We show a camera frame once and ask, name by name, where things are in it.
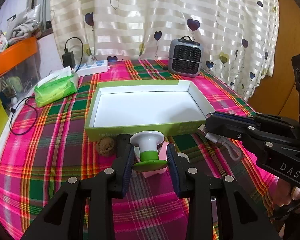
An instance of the green tissue package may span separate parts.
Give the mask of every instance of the green tissue package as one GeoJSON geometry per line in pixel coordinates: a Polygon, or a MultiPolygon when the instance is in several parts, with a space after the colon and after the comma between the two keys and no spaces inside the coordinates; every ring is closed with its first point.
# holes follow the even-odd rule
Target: green tissue package
{"type": "Polygon", "coordinates": [[[66,67],[41,80],[34,88],[37,106],[42,107],[76,93],[78,78],[77,73],[66,67]]]}

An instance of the plaid tablecloth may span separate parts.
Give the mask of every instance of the plaid tablecloth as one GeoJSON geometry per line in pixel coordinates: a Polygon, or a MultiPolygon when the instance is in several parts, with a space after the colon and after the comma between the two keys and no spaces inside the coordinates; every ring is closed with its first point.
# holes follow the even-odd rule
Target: plaid tablecloth
{"type": "MultiPolygon", "coordinates": [[[[163,70],[166,64],[166,60],[116,62],[107,73],[81,77],[78,93],[39,108],[36,125],[27,134],[10,134],[0,161],[0,221],[13,238],[21,238],[62,182],[71,176],[90,178],[111,166],[114,158],[100,156],[95,143],[90,142],[84,132],[84,120],[97,83],[190,80],[163,70]]],[[[231,89],[207,72],[202,71],[191,80],[216,110],[238,115],[254,113],[231,89]]],[[[13,129],[16,132],[28,129],[34,118],[34,111],[25,106],[13,129]]],[[[245,157],[237,163],[223,146],[214,145],[199,134],[166,140],[175,143],[177,150],[187,154],[193,166],[207,175],[234,176],[261,209],[272,213],[269,191],[275,185],[275,177],[256,166],[253,154],[245,152],[245,157]]],[[[188,201],[177,198],[168,172],[148,179],[141,174],[132,177],[127,196],[113,201],[113,213],[117,240],[185,239],[188,201]]],[[[217,239],[217,223],[213,230],[217,239]]]]}

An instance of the shallow open box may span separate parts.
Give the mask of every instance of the shallow open box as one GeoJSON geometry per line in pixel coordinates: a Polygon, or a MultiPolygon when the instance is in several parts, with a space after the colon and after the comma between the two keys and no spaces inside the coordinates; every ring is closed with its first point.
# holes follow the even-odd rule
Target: shallow open box
{"type": "Polygon", "coordinates": [[[85,130],[91,141],[155,130],[165,136],[196,132],[214,109],[192,81],[100,82],[85,130]]]}

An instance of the gray space heater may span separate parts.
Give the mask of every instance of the gray space heater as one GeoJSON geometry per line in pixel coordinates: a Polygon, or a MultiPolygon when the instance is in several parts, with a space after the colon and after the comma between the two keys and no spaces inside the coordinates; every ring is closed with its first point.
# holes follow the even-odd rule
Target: gray space heater
{"type": "Polygon", "coordinates": [[[203,46],[189,36],[174,39],[170,44],[168,70],[170,73],[195,77],[202,65],[203,46]]]}

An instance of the orange lid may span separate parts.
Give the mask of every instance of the orange lid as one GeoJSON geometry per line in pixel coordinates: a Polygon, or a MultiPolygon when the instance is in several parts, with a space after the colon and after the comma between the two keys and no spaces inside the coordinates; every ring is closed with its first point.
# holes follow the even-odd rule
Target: orange lid
{"type": "Polygon", "coordinates": [[[38,51],[36,37],[28,38],[24,41],[7,48],[0,53],[0,75],[9,71],[25,59],[38,51]]]}

